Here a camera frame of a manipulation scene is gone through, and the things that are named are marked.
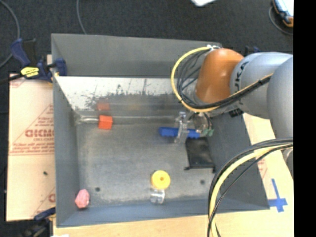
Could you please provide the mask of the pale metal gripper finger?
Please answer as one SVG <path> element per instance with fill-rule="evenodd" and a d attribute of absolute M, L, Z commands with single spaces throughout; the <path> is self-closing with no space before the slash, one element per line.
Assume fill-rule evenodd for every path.
<path fill-rule="evenodd" d="M 187 113 L 185 111 L 180 111 L 178 116 L 175 118 L 175 125 L 178 129 L 187 128 Z"/>
<path fill-rule="evenodd" d="M 190 131 L 188 129 L 178 129 L 174 143 L 185 143 Z"/>

